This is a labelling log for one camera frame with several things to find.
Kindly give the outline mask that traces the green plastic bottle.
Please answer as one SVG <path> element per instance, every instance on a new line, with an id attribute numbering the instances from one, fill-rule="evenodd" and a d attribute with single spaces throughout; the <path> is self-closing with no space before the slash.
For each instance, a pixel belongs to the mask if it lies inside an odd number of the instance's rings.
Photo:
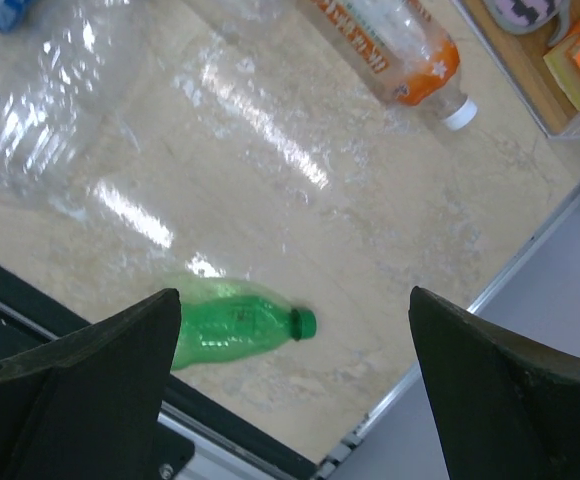
<path id="1" fill-rule="evenodd" d="M 165 285 L 181 303 L 174 371 L 249 358 L 317 333 L 313 310 L 251 281 L 185 273 Z"/>

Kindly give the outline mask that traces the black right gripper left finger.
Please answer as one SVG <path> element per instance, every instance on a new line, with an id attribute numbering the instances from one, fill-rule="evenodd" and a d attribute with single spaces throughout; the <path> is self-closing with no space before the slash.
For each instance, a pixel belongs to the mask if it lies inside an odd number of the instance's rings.
<path id="1" fill-rule="evenodd" d="M 157 479 L 158 416 L 181 323 L 161 290 L 0 360 L 0 479 Z"/>

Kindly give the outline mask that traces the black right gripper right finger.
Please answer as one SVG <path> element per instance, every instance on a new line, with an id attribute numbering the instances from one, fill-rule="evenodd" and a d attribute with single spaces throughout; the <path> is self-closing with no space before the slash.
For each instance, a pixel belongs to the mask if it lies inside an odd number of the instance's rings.
<path id="1" fill-rule="evenodd" d="M 410 330 L 452 479 L 580 479 L 580 358 L 424 288 Z"/>

